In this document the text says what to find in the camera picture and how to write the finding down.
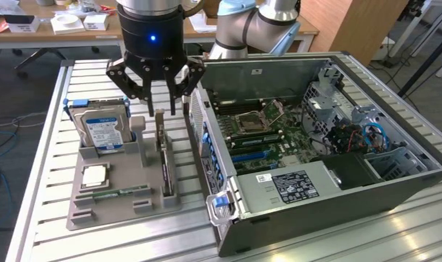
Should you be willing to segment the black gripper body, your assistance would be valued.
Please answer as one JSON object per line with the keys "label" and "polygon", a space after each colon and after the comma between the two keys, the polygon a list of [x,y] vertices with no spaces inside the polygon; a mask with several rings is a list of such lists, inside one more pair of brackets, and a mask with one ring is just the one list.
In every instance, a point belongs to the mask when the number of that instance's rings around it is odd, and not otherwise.
{"label": "black gripper body", "polygon": [[184,9],[158,16],[132,14],[117,6],[118,20],[126,52],[125,65],[137,75],[150,66],[150,79],[164,80],[165,73],[174,77],[187,63],[183,50]]}

